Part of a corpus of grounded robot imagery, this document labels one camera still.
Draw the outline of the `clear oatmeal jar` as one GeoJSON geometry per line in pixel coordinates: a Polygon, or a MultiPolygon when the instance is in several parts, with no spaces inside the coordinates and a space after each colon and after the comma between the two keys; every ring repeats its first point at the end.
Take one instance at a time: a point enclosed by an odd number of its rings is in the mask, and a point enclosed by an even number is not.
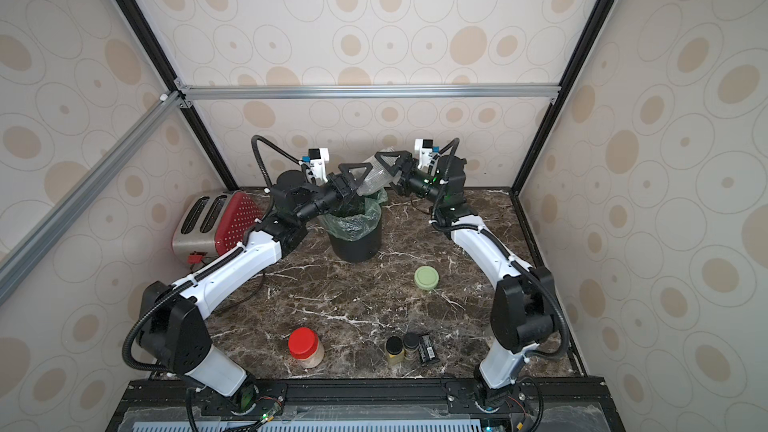
{"type": "Polygon", "coordinates": [[[372,169],[357,189],[359,196],[374,195],[395,180],[395,177],[384,168],[375,155],[370,156],[367,161],[372,165],[372,169]]]}

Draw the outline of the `light green jar lid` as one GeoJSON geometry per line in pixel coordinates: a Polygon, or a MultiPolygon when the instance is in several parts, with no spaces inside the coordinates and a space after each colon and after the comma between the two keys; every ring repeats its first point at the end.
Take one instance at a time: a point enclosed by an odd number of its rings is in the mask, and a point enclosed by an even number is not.
{"type": "Polygon", "coordinates": [[[434,290],[438,286],[439,280],[438,271],[431,266],[420,266],[414,272],[416,286],[424,291],[434,290]]]}

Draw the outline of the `red lid oatmeal jar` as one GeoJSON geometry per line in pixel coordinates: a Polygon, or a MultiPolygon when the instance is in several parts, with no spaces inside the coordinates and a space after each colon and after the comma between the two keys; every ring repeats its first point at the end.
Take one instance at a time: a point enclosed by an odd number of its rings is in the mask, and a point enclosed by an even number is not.
{"type": "Polygon", "coordinates": [[[325,349],[318,334],[308,328],[294,330],[288,339],[290,355],[305,369],[317,367],[325,356],[325,349]]]}

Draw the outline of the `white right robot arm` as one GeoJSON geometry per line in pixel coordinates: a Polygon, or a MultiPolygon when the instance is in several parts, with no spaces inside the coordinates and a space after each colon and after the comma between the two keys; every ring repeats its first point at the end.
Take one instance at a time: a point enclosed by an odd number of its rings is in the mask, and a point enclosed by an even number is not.
{"type": "Polygon", "coordinates": [[[493,343],[478,372],[485,390],[500,390],[515,384],[531,359],[564,357],[571,334],[552,273],[521,259],[468,205],[466,161],[456,156],[458,146],[457,138],[442,148],[428,142],[414,152],[380,151],[375,159],[399,195],[431,203],[432,228],[458,245],[494,287],[493,343]]]}

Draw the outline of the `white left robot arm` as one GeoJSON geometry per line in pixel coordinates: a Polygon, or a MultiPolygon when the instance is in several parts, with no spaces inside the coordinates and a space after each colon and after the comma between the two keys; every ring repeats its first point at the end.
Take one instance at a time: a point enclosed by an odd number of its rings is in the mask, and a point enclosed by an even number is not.
{"type": "Polygon", "coordinates": [[[373,169],[369,162],[342,163],[338,172],[328,173],[324,152],[297,158],[255,135],[251,147],[261,170],[266,165],[260,145],[297,166],[276,180],[265,180],[270,205],[264,217],[246,228],[233,249],[200,270],[170,285],[151,284],[121,350],[128,367],[170,372],[207,387],[229,400],[238,413],[254,402],[255,381],[213,345],[206,319],[240,286],[293,252],[306,237],[308,222],[356,198],[373,169]]]}

